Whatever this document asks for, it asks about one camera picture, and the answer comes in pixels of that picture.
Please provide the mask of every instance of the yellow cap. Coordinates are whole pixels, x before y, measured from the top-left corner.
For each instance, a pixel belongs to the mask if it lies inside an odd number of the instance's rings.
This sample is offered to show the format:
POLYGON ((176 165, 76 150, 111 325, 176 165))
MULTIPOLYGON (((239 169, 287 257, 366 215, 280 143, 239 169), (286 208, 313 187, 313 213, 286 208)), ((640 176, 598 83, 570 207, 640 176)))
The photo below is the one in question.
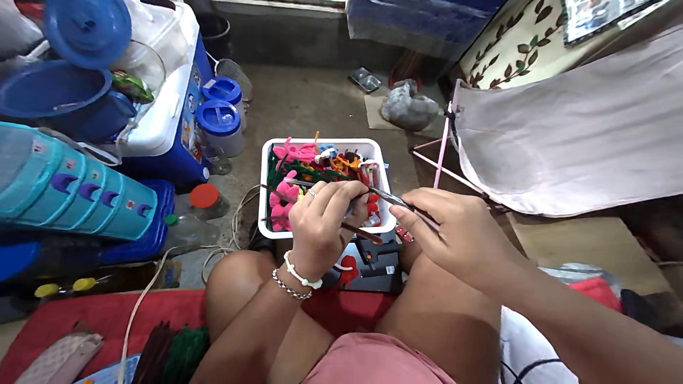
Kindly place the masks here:
POLYGON ((85 279, 78 279, 74 282, 73 289, 77 292, 83 290, 89 290, 97 284, 97 281, 92 277, 86 277, 85 279))
POLYGON ((35 297, 45 297, 52 296, 53 294, 59 292, 59 286, 57 284, 43 284, 36 288, 33 293, 35 297))

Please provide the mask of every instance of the pink shorts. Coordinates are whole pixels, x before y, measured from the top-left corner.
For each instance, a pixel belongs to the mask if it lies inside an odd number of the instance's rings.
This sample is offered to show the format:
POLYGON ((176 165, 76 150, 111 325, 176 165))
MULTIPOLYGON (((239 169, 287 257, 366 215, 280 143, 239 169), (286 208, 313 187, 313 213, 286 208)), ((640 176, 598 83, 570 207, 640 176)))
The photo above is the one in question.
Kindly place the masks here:
POLYGON ((381 333, 349 333, 330 346, 304 384, 455 384, 432 360, 381 333))

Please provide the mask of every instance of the pink flower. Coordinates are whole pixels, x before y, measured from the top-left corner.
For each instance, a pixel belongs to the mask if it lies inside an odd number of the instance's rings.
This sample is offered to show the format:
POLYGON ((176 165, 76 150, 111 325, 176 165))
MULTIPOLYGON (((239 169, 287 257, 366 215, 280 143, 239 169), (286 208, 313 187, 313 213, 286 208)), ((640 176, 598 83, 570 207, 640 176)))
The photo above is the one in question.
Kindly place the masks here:
MULTIPOLYGON (((296 171, 290 171, 290 173, 287 174, 288 178, 294 178, 296 176, 296 171)), ((297 185, 290 186, 288 183, 281 181, 280 184, 278 184, 276 190, 280 192, 281 194, 292 198, 292 200, 296 201, 298 198, 299 194, 299 187, 297 185)), ((268 198, 268 203, 270 204, 270 215, 271 216, 286 216, 289 217, 290 215, 290 210, 294 206, 293 203, 286 202, 285 200, 282 200, 280 197, 275 195, 274 193, 270 193, 270 197, 268 198)), ((273 230, 274 231, 282 231, 282 230, 287 230, 291 231, 292 227, 290 227, 290 221, 288 219, 275 219, 273 220, 273 230)))
MULTIPOLYGON (((285 155, 288 154, 285 163, 291 163, 294 160, 305 161, 311 163, 316 159, 316 145, 314 143, 306 143, 301 146, 301 149, 297 150, 294 144, 290 144, 291 136, 287 138, 282 147, 273 147, 273 152, 280 159, 284 159, 285 155)), ((277 162, 276 167, 280 167, 280 161, 277 162)))

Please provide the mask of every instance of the orange lid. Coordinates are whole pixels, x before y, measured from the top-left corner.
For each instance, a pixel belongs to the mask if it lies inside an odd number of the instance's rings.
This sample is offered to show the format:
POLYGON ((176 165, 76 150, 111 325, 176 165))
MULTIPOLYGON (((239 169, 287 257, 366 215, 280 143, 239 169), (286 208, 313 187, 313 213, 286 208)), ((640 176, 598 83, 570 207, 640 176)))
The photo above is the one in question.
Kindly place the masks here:
POLYGON ((220 196, 215 185, 201 184, 190 192, 190 203, 196 208, 208 208, 216 204, 220 196))

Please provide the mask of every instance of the knee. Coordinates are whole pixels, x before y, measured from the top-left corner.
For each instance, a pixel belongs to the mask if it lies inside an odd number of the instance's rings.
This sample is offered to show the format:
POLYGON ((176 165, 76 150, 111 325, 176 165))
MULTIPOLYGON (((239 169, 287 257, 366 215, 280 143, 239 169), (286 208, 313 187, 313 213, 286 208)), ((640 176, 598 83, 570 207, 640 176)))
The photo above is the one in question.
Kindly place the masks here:
POLYGON ((268 281, 275 269, 275 261, 260 252, 237 251, 227 254, 209 274, 206 289, 221 290, 226 286, 260 286, 268 281))

